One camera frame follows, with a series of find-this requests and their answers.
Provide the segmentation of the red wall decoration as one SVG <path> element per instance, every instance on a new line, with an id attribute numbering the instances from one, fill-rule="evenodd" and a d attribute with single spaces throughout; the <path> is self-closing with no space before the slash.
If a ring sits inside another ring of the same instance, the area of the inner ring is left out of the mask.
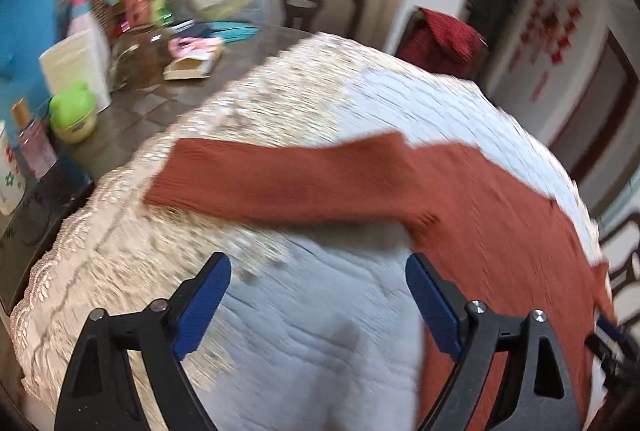
<path id="1" fill-rule="evenodd" d="M 572 47 L 572 35 L 577 32 L 581 19 L 582 4 L 579 0 L 572 0 L 564 6 L 555 1 L 534 0 L 508 64 L 508 73 L 512 74 L 524 61 L 532 66 L 539 58 L 544 61 L 544 68 L 530 92 L 530 102 L 535 103 L 548 86 L 551 70 L 564 63 L 564 56 Z"/>

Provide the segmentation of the dark chair by wall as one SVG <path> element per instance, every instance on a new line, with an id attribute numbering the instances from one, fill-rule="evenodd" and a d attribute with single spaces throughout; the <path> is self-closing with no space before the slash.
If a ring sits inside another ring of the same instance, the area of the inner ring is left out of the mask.
<path id="1" fill-rule="evenodd" d="M 639 337 L 639 211 L 631 211 L 600 239 L 620 325 Z"/>

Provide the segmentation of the pink bottle with gold cap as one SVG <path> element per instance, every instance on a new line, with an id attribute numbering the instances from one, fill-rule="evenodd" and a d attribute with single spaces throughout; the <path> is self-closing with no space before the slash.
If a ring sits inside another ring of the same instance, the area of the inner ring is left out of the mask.
<path id="1" fill-rule="evenodd" d="M 58 160 L 40 119 L 32 114 L 24 98 L 12 106 L 12 116 L 17 128 L 17 144 L 30 171 L 36 179 L 42 179 Z"/>

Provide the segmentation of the white cylindrical container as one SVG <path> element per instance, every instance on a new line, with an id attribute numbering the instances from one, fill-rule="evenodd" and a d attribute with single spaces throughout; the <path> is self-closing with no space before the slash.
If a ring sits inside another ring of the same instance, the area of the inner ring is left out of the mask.
<path id="1" fill-rule="evenodd" d="M 73 34 L 42 52 L 39 64 L 51 95 L 83 82 L 96 97 L 99 112 L 111 105 L 106 83 L 110 52 L 104 58 L 90 30 Z"/>

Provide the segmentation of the red garment on chair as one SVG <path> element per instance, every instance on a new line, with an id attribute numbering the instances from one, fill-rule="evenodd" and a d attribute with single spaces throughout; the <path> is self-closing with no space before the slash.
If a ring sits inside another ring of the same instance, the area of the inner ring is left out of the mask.
<path id="1" fill-rule="evenodd" d="M 431 74 L 466 79 L 485 63 L 488 47 L 473 27 L 457 17 L 417 6 L 395 56 Z"/>

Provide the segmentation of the small open cardboard box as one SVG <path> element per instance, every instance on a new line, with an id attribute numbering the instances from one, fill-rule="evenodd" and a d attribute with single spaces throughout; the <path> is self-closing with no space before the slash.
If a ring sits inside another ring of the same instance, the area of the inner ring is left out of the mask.
<path id="1" fill-rule="evenodd" d="M 213 49 L 198 50 L 183 56 L 183 58 L 176 58 L 165 67 L 163 77 L 166 81 L 207 78 L 222 53 L 224 53 L 224 47 L 218 44 Z"/>

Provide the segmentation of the rust red knit sweater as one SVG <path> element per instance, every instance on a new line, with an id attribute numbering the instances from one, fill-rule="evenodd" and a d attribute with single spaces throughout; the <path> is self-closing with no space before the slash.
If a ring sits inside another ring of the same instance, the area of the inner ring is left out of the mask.
<path id="1" fill-rule="evenodd" d="M 546 312 L 588 414 L 605 267 L 554 199 L 476 147 L 182 139 L 144 199 L 288 231 L 291 260 L 222 301 L 232 370 L 202 396 L 221 430 L 413 429 L 451 369 L 405 281 L 414 251 L 498 313 Z"/>

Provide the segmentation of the blue bag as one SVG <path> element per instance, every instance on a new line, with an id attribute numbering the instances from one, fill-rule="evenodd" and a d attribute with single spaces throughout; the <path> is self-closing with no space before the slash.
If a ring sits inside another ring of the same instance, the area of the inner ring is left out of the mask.
<path id="1" fill-rule="evenodd" d="M 1 120 L 10 134 L 14 103 L 41 113 L 50 98 L 39 56 L 64 37 L 64 20 L 64 0 L 1 0 Z"/>

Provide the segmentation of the green lidded jar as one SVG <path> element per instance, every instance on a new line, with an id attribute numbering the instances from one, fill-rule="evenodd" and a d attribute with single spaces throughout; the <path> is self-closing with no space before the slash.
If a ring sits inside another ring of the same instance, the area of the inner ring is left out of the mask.
<path id="1" fill-rule="evenodd" d="M 52 96 L 49 102 L 50 125 L 66 144 L 77 144 L 91 136 L 96 128 L 96 97 L 85 82 L 72 84 Z"/>

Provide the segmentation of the white quilted table cover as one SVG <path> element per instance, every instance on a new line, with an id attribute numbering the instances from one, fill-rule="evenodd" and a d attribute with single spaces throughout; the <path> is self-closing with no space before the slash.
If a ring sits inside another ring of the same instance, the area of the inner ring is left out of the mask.
<path id="1" fill-rule="evenodd" d="M 498 110 L 473 82 L 433 75 L 391 55 L 332 35 L 297 43 L 228 84 L 145 142 L 99 182 L 32 268 L 11 315 L 11 337 L 27 395 L 55 409 L 81 327 L 94 307 L 136 312 L 167 297 L 214 252 L 232 266 L 231 286 L 291 260 L 279 225 L 222 220 L 148 204 L 153 179 L 182 139 L 263 147 L 323 148 L 396 132 L 412 146 L 463 144 L 541 195 L 574 224 L 586 258 L 606 263 L 597 225 L 570 177 L 544 144 Z M 232 370 L 220 310 L 186 373 L 202 399 Z"/>

